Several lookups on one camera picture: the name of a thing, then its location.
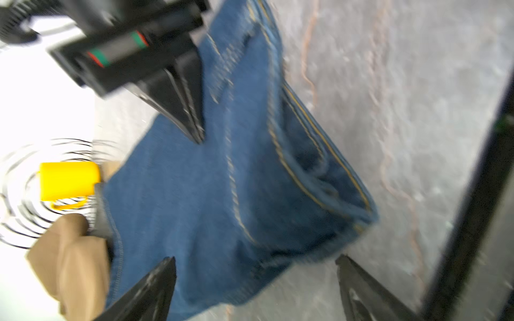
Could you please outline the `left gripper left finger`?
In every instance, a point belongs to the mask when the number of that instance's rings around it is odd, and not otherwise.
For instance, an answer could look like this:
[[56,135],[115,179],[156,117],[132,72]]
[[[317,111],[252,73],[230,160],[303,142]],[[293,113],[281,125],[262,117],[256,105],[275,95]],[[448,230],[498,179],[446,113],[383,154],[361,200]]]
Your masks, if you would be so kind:
[[166,321],[177,275],[167,257],[95,321]]

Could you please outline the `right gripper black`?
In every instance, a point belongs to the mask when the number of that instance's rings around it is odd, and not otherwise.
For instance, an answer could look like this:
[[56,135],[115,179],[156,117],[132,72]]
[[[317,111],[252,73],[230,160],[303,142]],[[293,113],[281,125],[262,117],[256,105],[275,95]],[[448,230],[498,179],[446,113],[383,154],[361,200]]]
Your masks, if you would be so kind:
[[203,66],[190,33],[203,26],[209,1],[175,1],[161,9],[50,50],[75,83],[104,97],[129,91],[196,144],[205,140]]

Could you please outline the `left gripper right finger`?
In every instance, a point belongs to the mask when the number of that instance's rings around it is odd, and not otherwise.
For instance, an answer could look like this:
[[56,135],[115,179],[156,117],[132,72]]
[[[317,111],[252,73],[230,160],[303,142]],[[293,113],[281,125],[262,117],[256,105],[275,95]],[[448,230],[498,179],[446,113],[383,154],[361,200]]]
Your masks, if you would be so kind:
[[341,301],[347,320],[421,320],[347,255],[337,260]]

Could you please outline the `blue denim skirt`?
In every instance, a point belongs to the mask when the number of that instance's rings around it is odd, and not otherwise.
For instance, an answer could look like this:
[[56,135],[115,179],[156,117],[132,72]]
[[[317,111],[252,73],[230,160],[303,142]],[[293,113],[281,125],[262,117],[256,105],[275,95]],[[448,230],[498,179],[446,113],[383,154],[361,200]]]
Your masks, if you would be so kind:
[[113,237],[107,305],[175,258],[170,320],[245,304],[291,264],[338,254],[378,218],[286,83],[266,1],[225,1],[199,54],[205,141],[160,115],[97,189]]

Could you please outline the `tan brown skirt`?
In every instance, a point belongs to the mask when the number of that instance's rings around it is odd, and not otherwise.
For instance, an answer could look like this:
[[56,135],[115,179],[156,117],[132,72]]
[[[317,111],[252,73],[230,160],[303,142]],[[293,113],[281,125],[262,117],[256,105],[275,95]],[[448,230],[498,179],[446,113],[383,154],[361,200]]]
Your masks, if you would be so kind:
[[[117,172],[120,162],[98,166],[101,182],[95,189]],[[94,223],[75,210],[57,219],[33,244],[26,259],[47,293],[59,302],[66,320],[94,320],[106,306],[113,232],[100,199],[95,201]]]

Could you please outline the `yellow mug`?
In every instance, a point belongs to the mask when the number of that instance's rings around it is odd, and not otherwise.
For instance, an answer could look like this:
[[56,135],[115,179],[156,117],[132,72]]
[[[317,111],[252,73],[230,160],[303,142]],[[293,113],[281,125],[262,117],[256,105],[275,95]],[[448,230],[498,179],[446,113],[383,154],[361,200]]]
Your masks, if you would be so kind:
[[41,163],[39,178],[41,201],[56,211],[84,207],[101,182],[100,167],[86,161]]

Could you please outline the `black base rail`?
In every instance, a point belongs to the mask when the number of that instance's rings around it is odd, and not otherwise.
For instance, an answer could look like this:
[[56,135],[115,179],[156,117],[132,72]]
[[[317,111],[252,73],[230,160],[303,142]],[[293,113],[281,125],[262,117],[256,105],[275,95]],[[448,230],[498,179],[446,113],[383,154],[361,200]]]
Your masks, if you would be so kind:
[[513,77],[505,87],[443,258],[424,299],[425,320],[449,320],[495,217],[513,166]]

